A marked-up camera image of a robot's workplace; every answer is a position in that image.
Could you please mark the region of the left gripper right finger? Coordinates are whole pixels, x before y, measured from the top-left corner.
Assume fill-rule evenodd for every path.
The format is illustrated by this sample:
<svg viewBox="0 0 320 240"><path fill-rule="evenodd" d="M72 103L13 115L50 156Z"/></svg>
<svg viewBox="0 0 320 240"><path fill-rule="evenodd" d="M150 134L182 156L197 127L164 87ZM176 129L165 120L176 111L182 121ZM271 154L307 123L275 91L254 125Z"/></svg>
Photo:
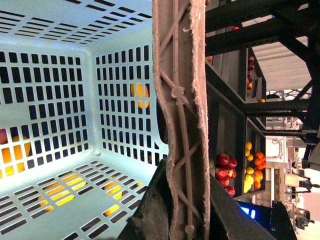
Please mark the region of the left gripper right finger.
<svg viewBox="0 0 320 240"><path fill-rule="evenodd" d="M210 176L210 240L273 240L246 214L213 175Z"/></svg>

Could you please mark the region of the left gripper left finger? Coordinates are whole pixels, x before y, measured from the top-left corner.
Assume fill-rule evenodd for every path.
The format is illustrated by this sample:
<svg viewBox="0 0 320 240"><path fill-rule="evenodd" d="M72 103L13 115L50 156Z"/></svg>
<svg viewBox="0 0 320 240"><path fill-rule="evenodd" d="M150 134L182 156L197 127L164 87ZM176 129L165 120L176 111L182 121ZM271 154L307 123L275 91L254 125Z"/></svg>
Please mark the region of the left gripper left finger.
<svg viewBox="0 0 320 240"><path fill-rule="evenodd" d="M119 240L168 240L173 198L162 159L134 214L126 221Z"/></svg>

